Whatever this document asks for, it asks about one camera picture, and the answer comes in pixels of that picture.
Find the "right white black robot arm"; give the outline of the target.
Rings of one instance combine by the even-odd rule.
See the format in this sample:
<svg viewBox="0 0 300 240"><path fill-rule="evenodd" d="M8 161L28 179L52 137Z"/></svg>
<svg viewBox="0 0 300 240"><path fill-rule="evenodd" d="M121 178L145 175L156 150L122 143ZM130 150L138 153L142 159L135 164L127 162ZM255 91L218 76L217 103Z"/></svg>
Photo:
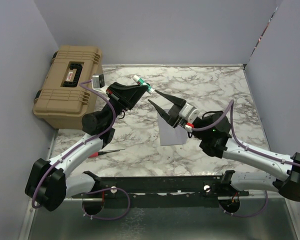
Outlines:
<svg viewBox="0 0 300 240"><path fill-rule="evenodd" d="M264 150L236 136L234 130L234 101L225 110L210 111L199 116L199 110L185 99L159 92L173 105L169 111L151 104L171 127L182 127L189 136L200 140L200 148L210 156L238 161L258 169L255 173L230 171L223 176L219 189L230 196L236 191L261 190L279 193L300 202L300 153L290 156Z"/></svg>

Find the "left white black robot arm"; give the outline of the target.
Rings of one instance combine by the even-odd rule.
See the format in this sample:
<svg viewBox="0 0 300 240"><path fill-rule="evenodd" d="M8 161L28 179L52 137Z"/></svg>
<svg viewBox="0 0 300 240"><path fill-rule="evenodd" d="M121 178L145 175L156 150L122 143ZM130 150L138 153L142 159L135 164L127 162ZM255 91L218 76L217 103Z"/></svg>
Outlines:
<svg viewBox="0 0 300 240"><path fill-rule="evenodd" d="M34 209L44 207L48 211L58 208L68 193L67 178L90 155L102 150L113 139L113 125L121 113L131 110L148 91L148 84L123 85L112 83L107 96L98 91L92 93L104 100L102 110L87 113L82 117L84 136L73 146L44 160L38 159L32 165L25 194L31 198Z"/></svg>

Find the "green white glue stick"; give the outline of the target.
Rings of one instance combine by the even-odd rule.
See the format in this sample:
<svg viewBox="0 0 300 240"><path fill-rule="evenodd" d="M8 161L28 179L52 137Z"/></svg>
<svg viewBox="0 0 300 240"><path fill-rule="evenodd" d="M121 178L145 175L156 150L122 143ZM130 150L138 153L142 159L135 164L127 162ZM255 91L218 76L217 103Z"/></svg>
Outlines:
<svg viewBox="0 0 300 240"><path fill-rule="evenodd" d="M147 87L147 92L150 92L151 90L151 86L145 82L141 77L139 77L138 75L134 75L132 77L132 79L140 86L146 86Z"/></svg>

